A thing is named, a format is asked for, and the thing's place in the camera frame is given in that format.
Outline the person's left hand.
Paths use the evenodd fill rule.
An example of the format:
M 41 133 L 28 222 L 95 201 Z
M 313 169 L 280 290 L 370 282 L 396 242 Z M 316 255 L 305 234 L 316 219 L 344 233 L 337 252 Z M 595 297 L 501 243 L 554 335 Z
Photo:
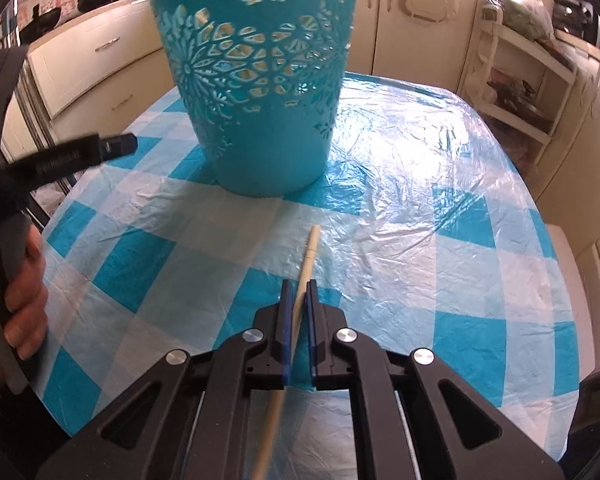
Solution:
M 30 226 L 19 272 L 5 292 L 6 308 L 12 316 L 4 328 L 4 336 L 23 361 L 32 359 L 40 350 L 47 332 L 45 267 L 42 235 L 35 226 Z M 0 367 L 0 390 L 4 383 Z

